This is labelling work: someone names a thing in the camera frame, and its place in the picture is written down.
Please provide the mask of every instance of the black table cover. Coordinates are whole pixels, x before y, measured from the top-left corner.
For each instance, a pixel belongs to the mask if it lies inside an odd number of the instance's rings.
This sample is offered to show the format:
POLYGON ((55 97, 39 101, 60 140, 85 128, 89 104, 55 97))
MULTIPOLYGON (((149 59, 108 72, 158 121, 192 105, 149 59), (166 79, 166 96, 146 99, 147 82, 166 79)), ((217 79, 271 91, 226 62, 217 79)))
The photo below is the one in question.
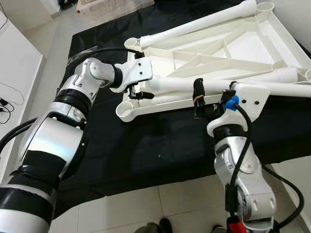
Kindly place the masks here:
MULTIPOLYGON (((140 38, 240 3, 240 0, 163 0, 72 37, 69 57, 93 46, 121 47, 140 38)), ((125 52, 95 55, 123 63, 125 52)), ((134 189, 215 174, 214 141, 193 108, 139 116, 115 114, 122 95, 100 90, 88 116, 89 145, 77 174, 60 184, 55 216, 80 203, 134 189)), ((311 101, 269 97, 254 123, 253 146, 264 164, 310 155, 311 101)))

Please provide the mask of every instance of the tile floor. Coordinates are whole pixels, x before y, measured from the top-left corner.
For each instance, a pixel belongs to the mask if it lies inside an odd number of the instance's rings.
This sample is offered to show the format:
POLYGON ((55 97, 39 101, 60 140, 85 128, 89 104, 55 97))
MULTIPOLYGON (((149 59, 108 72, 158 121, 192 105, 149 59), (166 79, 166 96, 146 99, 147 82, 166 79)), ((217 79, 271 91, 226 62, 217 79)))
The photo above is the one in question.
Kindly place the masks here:
MULTIPOLYGON (((65 71, 71 37, 87 28, 89 25, 71 8, 63 11, 54 22, 25 33, 47 57, 30 118, 42 114, 53 99, 65 71)), ((294 205, 279 181, 270 176, 267 180, 276 193, 276 219, 282 220, 294 205)), ((214 175, 83 203, 55 219, 50 232, 132 233, 147 222, 158 222, 166 216, 175 233, 209 233, 214 224, 225 224, 223 203, 224 191, 214 175)), ((282 232, 303 231, 298 221, 294 221, 282 232)))

